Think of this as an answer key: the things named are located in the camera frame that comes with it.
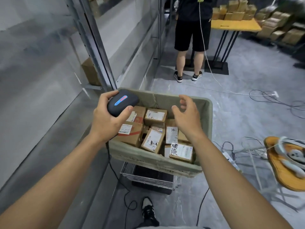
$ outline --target sneaker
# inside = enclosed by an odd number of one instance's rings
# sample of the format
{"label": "sneaker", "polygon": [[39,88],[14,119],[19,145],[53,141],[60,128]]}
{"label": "sneaker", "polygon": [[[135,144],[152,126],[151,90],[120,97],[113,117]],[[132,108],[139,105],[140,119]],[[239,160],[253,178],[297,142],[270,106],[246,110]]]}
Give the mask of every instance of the sneaker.
{"label": "sneaker", "polygon": [[155,218],[155,211],[153,203],[149,197],[144,197],[142,202],[142,215],[144,220],[149,219],[153,223],[154,227],[159,226],[158,220]]}
{"label": "sneaker", "polygon": [[195,74],[194,74],[192,80],[193,80],[193,81],[196,81],[196,80],[199,79],[201,76],[202,76],[202,71],[199,71],[199,75],[195,75]]}
{"label": "sneaker", "polygon": [[182,77],[178,76],[178,72],[177,71],[175,71],[173,76],[175,77],[175,79],[177,80],[178,83],[182,83]]}

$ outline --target wooden table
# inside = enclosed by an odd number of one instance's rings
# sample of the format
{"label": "wooden table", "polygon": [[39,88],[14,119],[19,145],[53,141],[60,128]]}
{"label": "wooden table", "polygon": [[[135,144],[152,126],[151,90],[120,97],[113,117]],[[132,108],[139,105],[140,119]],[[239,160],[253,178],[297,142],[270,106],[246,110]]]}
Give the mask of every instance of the wooden table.
{"label": "wooden table", "polygon": [[[221,39],[219,41],[217,50],[214,55],[214,58],[212,61],[209,61],[212,72],[216,73],[216,74],[223,74],[223,75],[229,74],[228,64],[227,64],[226,60],[230,54],[230,51],[236,41],[236,38],[237,38],[239,32],[240,31],[251,31],[251,32],[261,31],[261,27],[258,25],[258,23],[256,22],[255,19],[242,20],[242,21],[212,20],[211,28],[223,30]],[[217,61],[229,31],[233,31],[233,33],[231,35],[227,48],[224,51],[221,61]],[[195,52],[192,51],[191,59],[188,62],[188,66],[186,65],[187,68],[194,69],[194,54],[195,54]],[[204,71],[209,72],[209,73],[211,72],[209,69],[209,66],[207,64],[207,60],[205,61]]]}

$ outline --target handheld barcode scanner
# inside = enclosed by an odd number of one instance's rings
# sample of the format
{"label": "handheld barcode scanner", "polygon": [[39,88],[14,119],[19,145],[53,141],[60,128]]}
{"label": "handheld barcode scanner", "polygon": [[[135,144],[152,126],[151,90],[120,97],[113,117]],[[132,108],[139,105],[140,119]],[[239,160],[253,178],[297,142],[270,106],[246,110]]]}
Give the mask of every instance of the handheld barcode scanner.
{"label": "handheld barcode scanner", "polygon": [[127,106],[136,106],[139,103],[139,97],[132,92],[122,89],[109,100],[107,109],[110,115],[118,117]]}

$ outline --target concrete floor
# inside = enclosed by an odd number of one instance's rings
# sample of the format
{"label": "concrete floor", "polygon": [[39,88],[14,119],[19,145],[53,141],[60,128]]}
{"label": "concrete floor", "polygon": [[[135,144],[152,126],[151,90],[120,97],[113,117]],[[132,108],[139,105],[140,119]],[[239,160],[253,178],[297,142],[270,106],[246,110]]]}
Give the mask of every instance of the concrete floor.
{"label": "concrete floor", "polygon": [[[214,55],[221,36],[221,31],[213,30],[210,39],[208,57]],[[303,84],[305,72],[293,67],[295,61],[274,48],[268,48],[258,43],[238,37],[227,60],[230,75],[204,73],[196,82],[191,81],[193,73],[185,72],[183,83],[177,83],[173,78],[177,52],[174,46],[174,28],[170,30],[160,66],[157,70],[151,90],[161,93],[186,94],[190,96],[206,97],[213,102],[213,135],[212,138],[219,144],[230,141],[234,149],[242,149],[243,136],[252,136],[259,140],[265,137],[288,136],[303,139],[305,121],[289,112],[287,107],[259,103],[248,96],[226,94],[229,91],[248,94],[252,89],[263,91],[274,90],[279,94],[281,101],[291,103],[293,100],[302,100],[305,95]],[[249,146],[257,146],[253,141]],[[265,160],[255,158],[258,173],[263,187],[275,184],[269,164]],[[237,164],[245,177],[259,188],[251,167],[250,157],[247,154],[237,156]],[[127,203],[132,200],[138,202],[135,211],[129,211],[126,228],[133,228],[142,221],[141,199],[150,196],[154,205],[157,219],[162,226],[195,226],[200,202],[208,188],[204,174],[193,179],[182,178],[182,185],[171,195],[160,194],[133,187],[130,181],[123,178],[131,188],[127,196]],[[297,211],[285,205],[279,196],[265,194],[265,198],[288,220],[295,229],[303,228],[305,222],[305,194],[295,193],[283,188],[284,193],[290,193],[299,198],[285,198],[285,201],[294,206]],[[124,190],[121,186],[114,197],[105,228],[123,228],[126,214],[124,206]],[[204,200],[200,212],[200,227],[229,228],[220,212],[215,199],[209,192]]]}

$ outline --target black sneaker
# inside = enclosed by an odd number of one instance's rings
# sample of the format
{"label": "black sneaker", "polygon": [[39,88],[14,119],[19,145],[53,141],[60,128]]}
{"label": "black sneaker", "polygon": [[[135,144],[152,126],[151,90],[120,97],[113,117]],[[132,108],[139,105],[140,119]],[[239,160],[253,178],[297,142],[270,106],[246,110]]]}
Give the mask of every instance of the black sneaker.
{"label": "black sneaker", "polygon": [[192,80],[193,80],[193,81],[196,81],[196,80],[199,79],[201,76],[202,76],[202,71],[199,71],[199,75],[195,75],[195,74],[194,74]]}
{"label": "black sneaker", "polygon": [[182,83],[182,77],[178,76],[178,72],[177,71],[175,71],[173,76],[175,77],[175,79],[177,80],[178,83]]}
{"label": "black sneaker", "polygon": [[149,219],[153,223],[154,227],[158,227],[160,223],[155,218],[155,211],[153,208],[153,203],[149,197],[144,197],[142,202],[142,215],[144,220]]}

